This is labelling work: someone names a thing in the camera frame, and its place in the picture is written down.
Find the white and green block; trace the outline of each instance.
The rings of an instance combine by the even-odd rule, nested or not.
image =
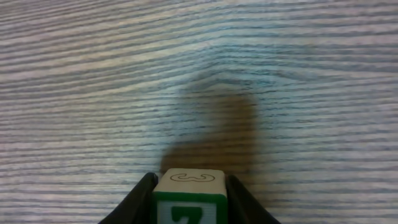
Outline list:
[[[220,170],[169,169],[152,193],[152,224],[227,224]]]

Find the striped wood texture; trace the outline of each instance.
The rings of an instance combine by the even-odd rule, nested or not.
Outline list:
[[[0,223],[96,223],[150,171],[282,223],[398,223],[398,2],[0,1]]]

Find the small box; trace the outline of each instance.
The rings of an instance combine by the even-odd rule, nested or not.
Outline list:
[[[169,169],[152,193],[152,224],[227,224],[220,170]]]

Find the white top face of block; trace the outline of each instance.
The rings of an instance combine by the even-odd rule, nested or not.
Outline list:
[[[154,192],[222,194],[226,197],[225,174],[221,170],[169,169]]]

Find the green side of block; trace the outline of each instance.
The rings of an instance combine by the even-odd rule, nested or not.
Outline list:
[[[228,224],[228,201],[221,194],[192,194],[179,192],[153,192],[150,223],[157,224],[157,202],[203,202],[216,204],[217,224]]]

